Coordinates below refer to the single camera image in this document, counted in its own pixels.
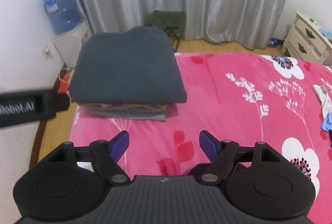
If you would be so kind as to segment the green folding stool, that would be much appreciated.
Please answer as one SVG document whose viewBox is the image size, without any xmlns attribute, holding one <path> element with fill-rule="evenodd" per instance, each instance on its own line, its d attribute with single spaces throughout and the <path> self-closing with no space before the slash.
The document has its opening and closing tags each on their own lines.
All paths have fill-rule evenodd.
<svg viewBox="0 0 332 224">
<path fill-rule="evenodd" d="M 155 10 L 145 21 L 145 25 L 154 26 L 165 32 L 169 37 L 175 38 L 177 42 L 173 51 L 176 53 L 185 31 L 186 14 L 178 11 Z"/>
</svg>

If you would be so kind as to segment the stack of folded clothes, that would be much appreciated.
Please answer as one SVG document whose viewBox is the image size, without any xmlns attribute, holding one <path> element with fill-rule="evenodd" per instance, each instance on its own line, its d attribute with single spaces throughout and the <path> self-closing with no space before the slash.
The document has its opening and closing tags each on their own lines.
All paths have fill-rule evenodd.
<svg viewBox="0 0 332 224">
<path fill-rule="evenodd" d="M 167 120 L 167 105 L 153 104 L 135 104 L 135 103 L 87 103 L 81 104 L 87 113 L 94 115 L 121 118 L 132 120 L 150 120 L 161 121 Z"/>
</svg>

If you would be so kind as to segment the pink floral bed blanket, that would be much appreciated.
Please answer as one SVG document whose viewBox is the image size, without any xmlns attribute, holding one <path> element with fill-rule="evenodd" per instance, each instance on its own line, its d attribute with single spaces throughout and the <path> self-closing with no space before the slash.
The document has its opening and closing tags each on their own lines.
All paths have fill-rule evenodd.
<svg viewBox="0 0 332 224">
<path fill-rule="evenodd" d="M 168 108 L 167 120 L 98 117 L 77 108 L 75 146 L 109 140 L 125 130 L 129 148 L 119 165 L 129 176 L 177 176 L 207 162 L 199 133 L 241 146 L 264 141 L 287 160 L 305 160 L 316 189 L 309 218 L 331 223 L 331 141 L 321 129 L 321 102 L 313 87 L 331 90 L 327 66 L 250 53 L 188 53 L 177 57 L 187 101 Z"/>
</svg>

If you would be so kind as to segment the white water dispenser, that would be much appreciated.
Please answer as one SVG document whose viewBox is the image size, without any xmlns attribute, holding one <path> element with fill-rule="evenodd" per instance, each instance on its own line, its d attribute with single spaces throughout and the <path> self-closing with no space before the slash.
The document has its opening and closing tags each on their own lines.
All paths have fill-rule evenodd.
<svg viewBox="0 0 332 224">
<path fill-rule="evenodd" d="M 90 37 L 91 32 L 84 18 L 73 30 L 54 37 L 54 45 L 67 67 L 76 66 L 82 45 Z"/>
</svg>

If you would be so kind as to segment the cream bedside cabinet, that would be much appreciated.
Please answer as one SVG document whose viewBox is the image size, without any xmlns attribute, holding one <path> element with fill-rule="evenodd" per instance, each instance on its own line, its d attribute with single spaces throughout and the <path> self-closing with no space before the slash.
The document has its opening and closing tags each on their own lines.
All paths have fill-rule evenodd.
<svg viewBox="0 0 332 224">
<path fill-rule="evenodd" d="M 331 66 L 331 39 L 313 18 L 296 12 L 296 17 L 280 52 L 296 59 Z"/>
</svg>

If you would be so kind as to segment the dark grey garment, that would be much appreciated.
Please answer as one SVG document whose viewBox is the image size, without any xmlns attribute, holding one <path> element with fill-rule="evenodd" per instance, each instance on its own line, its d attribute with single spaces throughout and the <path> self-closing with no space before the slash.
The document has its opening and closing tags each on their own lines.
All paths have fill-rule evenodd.
<svg viewBox="0 0 332 224">
<path fill-rule="evenodd" d="M 69 93 L 80 104 L 164 105 L 187 100 L 169 38 L 153 26 L 93 35 L 81 47 Z"/>
</svg>

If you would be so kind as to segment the white garment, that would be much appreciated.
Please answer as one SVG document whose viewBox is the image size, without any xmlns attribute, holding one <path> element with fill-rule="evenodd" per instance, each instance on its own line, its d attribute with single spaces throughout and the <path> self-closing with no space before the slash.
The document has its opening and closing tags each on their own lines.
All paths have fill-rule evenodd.
<svg viewBox="0 0 332 224">
<path fill-rule="evenodd" d="M 324 84 L 322 86 L 314 84 L 312 88 L 316 96 L 318 97 L 319 101 L 321 102 L 322 116 L 323 118 L 326 118 L 328 114 L 331 114 L 331 109 L 332 109 L 331 98 L 329 96 L 329 93 Z"/>
</svg>

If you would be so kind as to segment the blue water bottle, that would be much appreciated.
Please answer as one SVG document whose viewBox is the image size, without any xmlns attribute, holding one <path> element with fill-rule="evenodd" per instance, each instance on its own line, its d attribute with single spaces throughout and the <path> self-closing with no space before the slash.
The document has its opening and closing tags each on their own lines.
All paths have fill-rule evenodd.
<svg viewBox="0 0 332 224">
<path fill-rule="evenodd" d="M 43 0 L 43 7 L 56 34 L 73 30 L 82 18 L 76 0 Z"/>
</svg>

